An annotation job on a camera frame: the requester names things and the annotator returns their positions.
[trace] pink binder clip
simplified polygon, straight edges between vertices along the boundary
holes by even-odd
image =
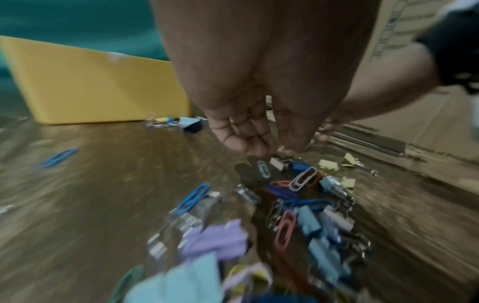
[[[221,261],[244,256],[247,251],[248,234],[241,228],[241,220],[223,225],[211,225],[202,231],[192,229],[183,236],[178,247],[185,261],[204,254],[216,252]]]

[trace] black sleeve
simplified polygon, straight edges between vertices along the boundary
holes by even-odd
[[[433,55],[443,85],[479,93],[479,3],[449,12],[416,41]]]

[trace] brown table surface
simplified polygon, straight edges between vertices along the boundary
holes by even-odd
[[[242,262],[259,261],[272,241],[268,204],[256,209],[234,193],[240,182],[264,183],[256,159],[229,152],[207,127],[184,135],[139,122],[16,121],[0,134],[0,205],[16,206],[0,218],[2,303],[106,302],[128,269],[148,261],[146,240],[162,218],[205,182],[222,193],[225,216],[241,218],[250,234],[254,245]],[[64,163],[38,169],[76,147]],[[316,164],[344,153],[314,145],[301,156]],[[373,244],[367,263],[354,268],[356,283],[385,303],[466,302],[479,277],[478,196],[353,154],[380,172],[333,173],[356,178],[351,216]],[[290,253],[307,267],[301,243]]]

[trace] purple binder clip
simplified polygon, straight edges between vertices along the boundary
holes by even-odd
[[[210,252],[216,252],[220,261],[244,256],[248,234],[241,228],[241,220],[222,225],[211,225],[202,231],[194,228],[183,236],[178,249],[184,261],[190,261]]]

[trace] green fabric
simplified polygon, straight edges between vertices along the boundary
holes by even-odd
[[[148,0],[0,0],[0,34],[167,59]]]

